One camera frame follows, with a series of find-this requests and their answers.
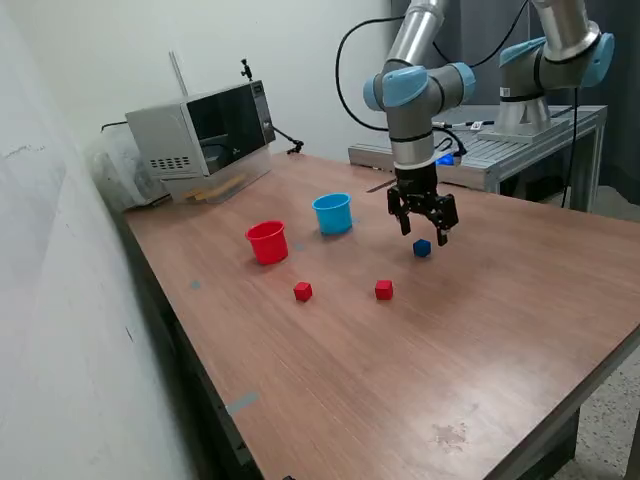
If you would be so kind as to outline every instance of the blue cube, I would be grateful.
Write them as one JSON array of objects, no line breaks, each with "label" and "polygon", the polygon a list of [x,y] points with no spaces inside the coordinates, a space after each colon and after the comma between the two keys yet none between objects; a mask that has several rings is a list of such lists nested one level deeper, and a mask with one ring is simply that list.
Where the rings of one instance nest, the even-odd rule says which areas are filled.
[{"label": "blue cube", "polygon": [[428,257],[431,254],[431,242],[418,240],[413,244],[413,253],[416,257]]}]

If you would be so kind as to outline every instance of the blue cup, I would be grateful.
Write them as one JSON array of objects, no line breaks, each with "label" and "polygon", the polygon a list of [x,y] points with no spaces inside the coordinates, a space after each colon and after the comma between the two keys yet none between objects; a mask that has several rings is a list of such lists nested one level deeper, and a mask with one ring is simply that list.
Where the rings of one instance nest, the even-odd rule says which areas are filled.
[{"label": "blue cup", "polygon": [[331,193],[317,198],[313,202],[320,231],[325,235],[337,235],[351,228],[351,195],[348,193]]}]

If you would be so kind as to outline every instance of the dark curtain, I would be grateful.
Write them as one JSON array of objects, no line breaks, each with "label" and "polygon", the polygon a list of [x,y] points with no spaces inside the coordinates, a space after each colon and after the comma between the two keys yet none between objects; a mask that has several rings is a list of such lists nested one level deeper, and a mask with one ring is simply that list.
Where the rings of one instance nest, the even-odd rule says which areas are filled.
[{"label": "dark curtain", "polygon": [[[394,15],[402,14],[409,0],[392,0]],[[640,2],[587,0],[589,17],[600,29],[616,36],[616,54],[605,81],[580,92],[583,105],[608,105],[600,184],[610,185],[632,203],[640,204]],[[436,42],[452,61],[474,63],[502,40],[515,19],[522,0],[450,0],[447,20]],[[505,47],[542,36],[536,10],[529,5]],[[432,49],[426,66],[444,62]],[[499,55],[476,69],[477,90],[473,104],[499,102]],[[571,104],[569,92],[553,92],[550,104]]]}]

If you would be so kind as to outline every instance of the plastic cup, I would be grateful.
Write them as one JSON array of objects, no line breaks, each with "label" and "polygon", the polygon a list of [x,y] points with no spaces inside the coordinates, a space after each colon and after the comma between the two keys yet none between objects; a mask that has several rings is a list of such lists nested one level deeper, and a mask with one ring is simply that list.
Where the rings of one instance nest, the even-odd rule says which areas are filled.
[{"label": "plastic cup", "polygon": [[313,202],[320,231],[324,235],[344,233],[353,226],[351,218],[351,195],[331,193]]},{"label": "plastic cup", "polygon": [[246,233],[251,242],[256,259],[261,265],[281,262],[289,255],[287,239],[284,237],[284,223],[269,221],[251,227]]}]

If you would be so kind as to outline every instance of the floor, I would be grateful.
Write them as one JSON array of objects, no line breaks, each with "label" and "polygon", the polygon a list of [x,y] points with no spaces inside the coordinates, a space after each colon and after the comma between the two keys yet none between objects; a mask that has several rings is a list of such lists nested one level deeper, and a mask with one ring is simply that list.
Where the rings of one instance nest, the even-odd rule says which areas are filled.
[{"label": "floor", "polygon": [[[560,197],[550,201],[560,202]],[[640,222],[640,206],[628,203],[610,187],[600,187],[594,213]],[[624,478],[639,410],[640,349],[582,407],[576,459],[554,479]]]}]

